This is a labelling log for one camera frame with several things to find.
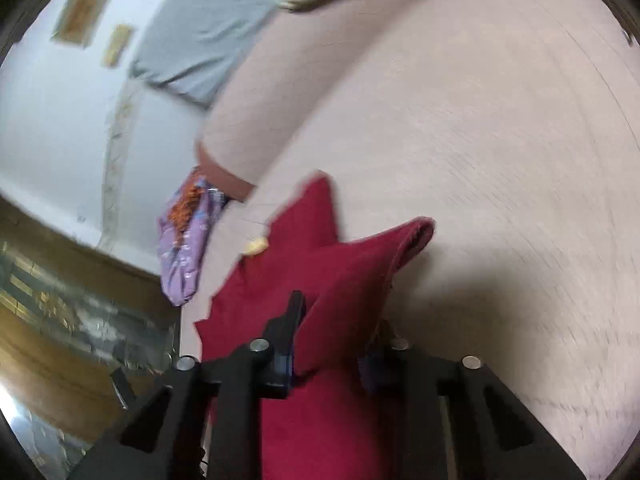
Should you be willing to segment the pink quilted bolster pillow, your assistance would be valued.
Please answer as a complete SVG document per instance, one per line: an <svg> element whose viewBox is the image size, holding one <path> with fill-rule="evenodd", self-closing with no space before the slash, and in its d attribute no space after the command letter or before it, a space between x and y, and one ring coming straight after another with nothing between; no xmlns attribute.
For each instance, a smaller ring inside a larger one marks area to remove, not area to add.
<svg viewBox="0 0 640 480"><path fill-rule="evenodd" d="M278 11L224 84L196 140L207 181L242 202L288 141L412 0Z"/></svg>

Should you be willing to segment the wooden glass-door cabinet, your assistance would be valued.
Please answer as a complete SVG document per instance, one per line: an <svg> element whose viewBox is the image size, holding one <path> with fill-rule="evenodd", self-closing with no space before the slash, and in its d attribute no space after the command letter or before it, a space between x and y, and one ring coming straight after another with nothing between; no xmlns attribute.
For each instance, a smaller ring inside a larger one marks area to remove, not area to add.
<svg viewBox="0 0 640 480"><path fill-rule="evenodd" d="M1 413L48 479L64 479L168 369L180 314L154 275L99 255L1 203Z"/></svg>

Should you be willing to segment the dark red garment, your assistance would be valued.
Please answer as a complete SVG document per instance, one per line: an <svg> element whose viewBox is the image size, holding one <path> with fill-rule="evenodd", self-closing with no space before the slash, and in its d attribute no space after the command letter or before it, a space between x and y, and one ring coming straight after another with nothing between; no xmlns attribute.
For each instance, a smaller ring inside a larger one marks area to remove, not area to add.
<svg viewBox="0 0 640 480"><path fill-rule="evenodd" d="M418 217L375 236L338 238L332 186L324 174L271 221L269 246L243 257L195 328L206 360L262 333L294 290L306 314L294 338L298 381L284 400L262 402L266 479L382 479L378 415L358 367L382 318L395 273L431 240Z"/></svg>

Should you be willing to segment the small framed wall picture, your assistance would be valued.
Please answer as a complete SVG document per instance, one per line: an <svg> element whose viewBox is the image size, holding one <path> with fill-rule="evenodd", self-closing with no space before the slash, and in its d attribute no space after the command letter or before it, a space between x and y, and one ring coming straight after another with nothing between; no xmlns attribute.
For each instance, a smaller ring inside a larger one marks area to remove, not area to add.
<svg viewBox="0 0 640 480"><path fill-rule="evenodd" d="M134 34L134 28L128 24L118 24L112 31L110 40L103 52L101 64L107 68L113 68L122 57L129 41Z"/></svg>

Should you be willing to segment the purple floral cloth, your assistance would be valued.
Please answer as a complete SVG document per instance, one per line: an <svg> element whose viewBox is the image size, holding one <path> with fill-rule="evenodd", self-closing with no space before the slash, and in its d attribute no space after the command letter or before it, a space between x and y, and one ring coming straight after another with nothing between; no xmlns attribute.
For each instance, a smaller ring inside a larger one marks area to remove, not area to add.
<svg viewBox="0 0 640 480"><path fill-rule="evenodd" d="M202 180L204 188L201 203L186 229L176 231L168 220L169 209L177 200L180 188L195 178ZM198 290L201 264L210 231L216 226L229 201L226 194L209 184L199 166L192 169L180 188L168 200L164 212L158 218L160 287L175 307L186 304Z"/></svg>

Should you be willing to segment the orange black patterned cloth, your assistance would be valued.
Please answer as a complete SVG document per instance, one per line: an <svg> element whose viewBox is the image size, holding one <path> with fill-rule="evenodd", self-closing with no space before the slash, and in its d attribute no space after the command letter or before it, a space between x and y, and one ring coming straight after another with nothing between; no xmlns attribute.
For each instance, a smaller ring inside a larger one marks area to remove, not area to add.
<svg viewBox="0 0 640 480"><path fill-rule="evenodd" d="M168 212L168 220L176 231L184 231L189 225L201 203L203 193L204 188L200 178L191 179L180 188L178 198Z"/></svg>

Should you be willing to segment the pink quilted bed cover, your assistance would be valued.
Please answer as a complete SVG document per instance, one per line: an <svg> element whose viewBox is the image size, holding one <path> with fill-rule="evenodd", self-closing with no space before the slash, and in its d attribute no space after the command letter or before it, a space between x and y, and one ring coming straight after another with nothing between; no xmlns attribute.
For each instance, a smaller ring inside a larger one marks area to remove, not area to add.
<svg viewBox="0 0 640 480"><path fill-rule="evenodd" d="M388 302L401 333L479 356L606 478L639 430L639 51L602 0L412 0L216 227L186 351L316 170L349 240L435 220Z"/></svg>

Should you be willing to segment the grey pillow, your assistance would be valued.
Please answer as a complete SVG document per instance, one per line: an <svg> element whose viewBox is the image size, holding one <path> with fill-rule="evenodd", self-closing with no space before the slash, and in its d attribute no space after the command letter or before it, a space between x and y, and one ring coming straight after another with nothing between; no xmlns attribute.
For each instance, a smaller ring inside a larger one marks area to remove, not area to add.
<svg viewBox="0 0 640 480"><path fill-rule="evenodd" d="M164 0L129 76L209 107L278 0Z"/></svg>

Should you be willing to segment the large framed wall picture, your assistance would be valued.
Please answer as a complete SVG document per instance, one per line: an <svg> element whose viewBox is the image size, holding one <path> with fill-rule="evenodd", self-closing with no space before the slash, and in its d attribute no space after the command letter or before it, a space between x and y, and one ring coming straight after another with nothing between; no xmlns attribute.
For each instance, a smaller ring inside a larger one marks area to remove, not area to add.
<svg viewBox="0 0 640 480"><path fill-rule="evenodd" d="M52 40L86 48L91 44L108 0L67 0L52 34Z"/></svg>

